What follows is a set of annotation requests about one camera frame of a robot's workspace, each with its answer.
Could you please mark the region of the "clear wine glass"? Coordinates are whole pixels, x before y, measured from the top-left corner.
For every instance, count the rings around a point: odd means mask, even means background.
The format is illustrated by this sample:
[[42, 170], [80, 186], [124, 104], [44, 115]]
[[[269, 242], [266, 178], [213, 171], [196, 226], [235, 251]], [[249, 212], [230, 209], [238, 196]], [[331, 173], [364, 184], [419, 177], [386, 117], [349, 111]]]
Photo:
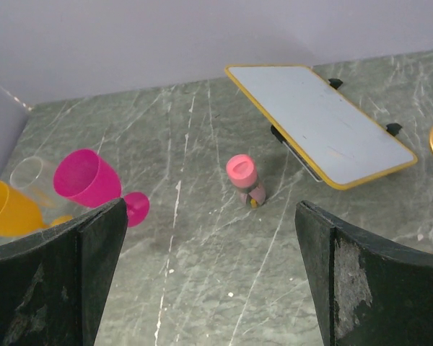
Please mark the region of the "clear wine glass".
[[58, 209], [66, 204], [53, 187], [56, 165], [30, 156], [23, 159], [10, 175], [10, 185], [35, 201], [40, 207]]

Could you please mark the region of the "pink wine glass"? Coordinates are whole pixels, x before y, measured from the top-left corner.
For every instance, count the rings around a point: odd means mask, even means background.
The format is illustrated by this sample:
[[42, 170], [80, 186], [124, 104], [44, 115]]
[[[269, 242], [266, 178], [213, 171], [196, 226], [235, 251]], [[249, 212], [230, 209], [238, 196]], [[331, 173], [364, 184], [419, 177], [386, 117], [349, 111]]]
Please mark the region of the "pink wine glass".
[[123, 194], [118, 173], [92, 149], [67, 155], [55, 170], [53, 188], [61, 197], [87, 208], [123, 198], [129, 227], [139, 225], [149, 212], [149, 198], [139, 191]]

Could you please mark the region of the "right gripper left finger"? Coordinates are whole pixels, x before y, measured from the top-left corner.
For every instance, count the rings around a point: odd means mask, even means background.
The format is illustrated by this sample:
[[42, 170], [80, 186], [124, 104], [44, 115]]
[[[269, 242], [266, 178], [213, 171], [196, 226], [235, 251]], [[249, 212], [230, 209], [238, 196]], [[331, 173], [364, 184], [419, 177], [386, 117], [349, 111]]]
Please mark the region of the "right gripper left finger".
[[127, 231], [111, 200], [0, 246], [0, 345], [93, 345]]

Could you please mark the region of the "orange wine glass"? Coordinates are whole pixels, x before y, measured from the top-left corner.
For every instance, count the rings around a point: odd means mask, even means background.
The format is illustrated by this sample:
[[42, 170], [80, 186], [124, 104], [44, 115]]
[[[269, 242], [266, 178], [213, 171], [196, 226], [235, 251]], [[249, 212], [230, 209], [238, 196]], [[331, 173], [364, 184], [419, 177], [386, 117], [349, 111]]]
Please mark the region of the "orange wine glass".
[[70, 215], [60, 216], [46, 224], [36, 202], [0, 180], [0, 236], [25, 236], [72, 218]]

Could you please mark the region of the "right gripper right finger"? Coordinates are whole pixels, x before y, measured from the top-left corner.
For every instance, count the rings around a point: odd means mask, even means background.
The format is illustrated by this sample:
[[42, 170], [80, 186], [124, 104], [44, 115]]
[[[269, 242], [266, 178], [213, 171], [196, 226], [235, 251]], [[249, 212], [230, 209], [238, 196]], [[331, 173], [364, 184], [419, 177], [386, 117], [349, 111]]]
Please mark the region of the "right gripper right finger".
[[433, 254], [307, 201], [294, 222], [324, 345], [433, 345]]

